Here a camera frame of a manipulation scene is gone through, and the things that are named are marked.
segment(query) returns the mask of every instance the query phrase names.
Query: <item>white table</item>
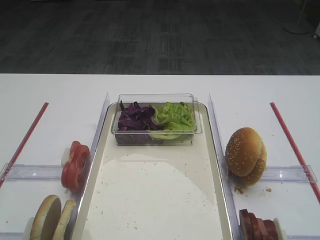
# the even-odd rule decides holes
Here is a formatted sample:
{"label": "white table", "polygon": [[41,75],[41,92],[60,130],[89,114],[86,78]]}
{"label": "white table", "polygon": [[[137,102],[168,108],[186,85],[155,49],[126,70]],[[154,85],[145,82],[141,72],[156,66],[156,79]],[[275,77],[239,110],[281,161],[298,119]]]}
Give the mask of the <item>white table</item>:
{"label": "white table", "polygon": [[90,146],[107,92],[111,103],[119,94],[192,93],[204,104],[211,94],[224,146],[235,130],[250,126],[265,141],[268,165],[299,165],[269,105],[275,102],[320,179],[319,89],[319,76],[0,74],[0,166],[10,161],[44,102],[49,106],[16,163],[59,165],[73,140]]}

